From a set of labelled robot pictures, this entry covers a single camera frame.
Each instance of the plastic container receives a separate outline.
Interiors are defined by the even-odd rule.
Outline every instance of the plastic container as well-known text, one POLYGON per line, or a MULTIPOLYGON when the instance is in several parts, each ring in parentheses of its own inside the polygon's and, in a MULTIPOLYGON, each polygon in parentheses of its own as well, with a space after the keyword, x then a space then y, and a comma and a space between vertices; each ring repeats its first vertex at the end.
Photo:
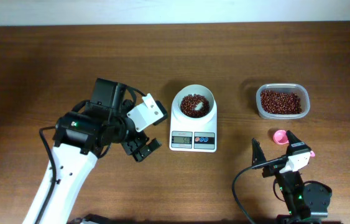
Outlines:
POLYGON ((309 95, 306 89, 298 84, 292 83, 273 83, 262 85, 256 92, 256 105, 259 110, 259 116, 264 119, 299 119, 309 112, 310 101, 309 95), (262 103, 260 102, 260 93, 264 90, 272 90, 279 93, 295 93, 300 98, 300 106, 302 112, 300 114, 271 114, 263 110, 262 103))

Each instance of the pink cap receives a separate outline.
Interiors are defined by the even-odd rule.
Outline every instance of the pink cap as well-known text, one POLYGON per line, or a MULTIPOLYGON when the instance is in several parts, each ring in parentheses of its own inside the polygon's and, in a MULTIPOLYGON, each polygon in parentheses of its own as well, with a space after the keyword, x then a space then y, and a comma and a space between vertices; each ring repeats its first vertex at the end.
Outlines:
POLYGON ((273 141, 276 144, 288 144, 287 132, 285 130, 278 130, 273 135, 273 141))

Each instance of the white wall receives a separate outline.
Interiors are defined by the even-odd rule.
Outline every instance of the white wall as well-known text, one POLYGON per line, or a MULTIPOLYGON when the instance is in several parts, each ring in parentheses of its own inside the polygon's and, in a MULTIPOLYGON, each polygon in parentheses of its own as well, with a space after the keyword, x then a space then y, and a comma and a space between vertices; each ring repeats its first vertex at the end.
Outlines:
POLYGON ((350 0, 0 0, 0 26, 339 20, 350 0))

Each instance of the digital kitchen scale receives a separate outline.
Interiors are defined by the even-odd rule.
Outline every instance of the digital kitchen scale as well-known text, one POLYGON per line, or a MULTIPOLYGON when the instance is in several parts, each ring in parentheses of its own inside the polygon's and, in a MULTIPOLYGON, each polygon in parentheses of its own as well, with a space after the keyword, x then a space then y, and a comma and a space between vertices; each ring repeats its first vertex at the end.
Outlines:
POLYGON ((205 86, 189 85, 177 93, 172 102, 169 148, 174 151, 215 152, 217 149, 218 109, 212 93, 205 86), (180 105, 185 96, 204 96, 210 110, 202 118, 191 118, 182 113, 180 105))

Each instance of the wooden tabletop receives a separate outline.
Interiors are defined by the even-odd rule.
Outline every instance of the wooden tabletop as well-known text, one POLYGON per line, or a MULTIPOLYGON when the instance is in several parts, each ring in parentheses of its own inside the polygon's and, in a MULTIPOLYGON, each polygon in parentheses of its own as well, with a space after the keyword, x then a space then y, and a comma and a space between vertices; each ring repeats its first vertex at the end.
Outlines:
MULTIPOLYGON (((48 157, 38 129, 89 99, 97 77, 151 93, 168 111, 184 86, 208 87, 218 105, 218 150, 171 151, 170 118, 151 126, 147 135, 162 147, 136 163, 113 146, 82 186, 71 219, 245 220, 231 182, 251 165, 252 138, 267 159, 285 153, 270 136, 280 128, 315 151, 302 177, 333 189, 326 220, 350 223, 350 22, 0 27, 0 223, 22 222, 40 185, 48 157), (301 84, 310 112, 260 118, 255 95, 266 83, 301 84)), ((253 217, 288 212, 273 180, 260 170, 239 179, 253 217)))

